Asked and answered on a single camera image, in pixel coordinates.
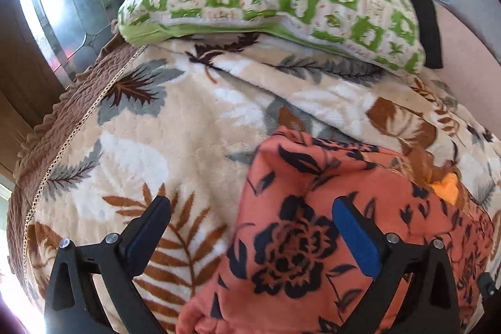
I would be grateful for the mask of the orange floral garment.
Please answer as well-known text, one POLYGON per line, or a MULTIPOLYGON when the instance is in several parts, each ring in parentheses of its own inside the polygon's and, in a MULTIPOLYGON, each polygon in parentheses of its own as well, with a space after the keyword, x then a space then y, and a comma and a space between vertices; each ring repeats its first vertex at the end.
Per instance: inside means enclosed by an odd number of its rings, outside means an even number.
POLYGON ((493 249, 489 215, 416 183, 397 152, 280 127, 258 146, 228 250, 177 332, 337 333, 370 283, 332 219, 337 198, 405 242, 442 239, 468 325, 493 249))

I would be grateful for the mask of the leaf pattern blanket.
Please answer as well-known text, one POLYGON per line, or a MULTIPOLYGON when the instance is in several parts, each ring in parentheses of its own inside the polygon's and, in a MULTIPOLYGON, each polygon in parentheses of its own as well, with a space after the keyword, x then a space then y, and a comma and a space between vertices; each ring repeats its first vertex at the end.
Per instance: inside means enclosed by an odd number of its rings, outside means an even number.
POLYGON ((440 80, 273 36, 194 35, 137 48, 70 133, 25 222, 25 290, 43 307, 63 239, 99 242, 164 196, 170 223, 133 284, 177 332, 228 250, 258 146, 280 127, 397 152, 416 183, 478 205, 495 227, 483 272, 500 278, 500 141, 449 106, 440 80))

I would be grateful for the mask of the brown quilted bed cover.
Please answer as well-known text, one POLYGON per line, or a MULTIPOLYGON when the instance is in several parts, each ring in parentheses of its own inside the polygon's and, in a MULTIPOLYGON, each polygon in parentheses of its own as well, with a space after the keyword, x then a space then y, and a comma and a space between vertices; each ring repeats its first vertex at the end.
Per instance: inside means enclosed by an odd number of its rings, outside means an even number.
POLYGON ((9 265, 20 283, 24 282, 25 222, 33 207, 37 189, 70 133, 98 102, 130 58, 137 52, 116 33, 101 49, 96 62, 76 76, 68 90, 53 106, 51 114, 36 126, 21 144, 14 171, 15 187, 9 199, 7 242, 9 265))

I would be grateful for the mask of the brown glass door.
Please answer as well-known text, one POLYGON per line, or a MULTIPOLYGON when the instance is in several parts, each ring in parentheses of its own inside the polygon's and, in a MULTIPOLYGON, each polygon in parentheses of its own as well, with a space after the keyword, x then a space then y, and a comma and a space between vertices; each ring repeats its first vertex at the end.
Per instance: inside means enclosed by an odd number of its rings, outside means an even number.
POLYGON ((111 39, 123 0, 1 0, 1 174, 111 39))

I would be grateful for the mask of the pink sofa cushion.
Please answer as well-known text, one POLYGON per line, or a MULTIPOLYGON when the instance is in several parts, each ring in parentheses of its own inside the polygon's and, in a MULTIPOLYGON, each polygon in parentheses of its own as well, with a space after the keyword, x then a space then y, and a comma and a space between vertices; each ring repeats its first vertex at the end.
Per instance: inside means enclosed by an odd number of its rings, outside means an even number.
POLYGON ((458 103, 495 136, 500 136, 500 65, 477 36, 438 2, 441 69, 425 73, 452 92, 458 103))

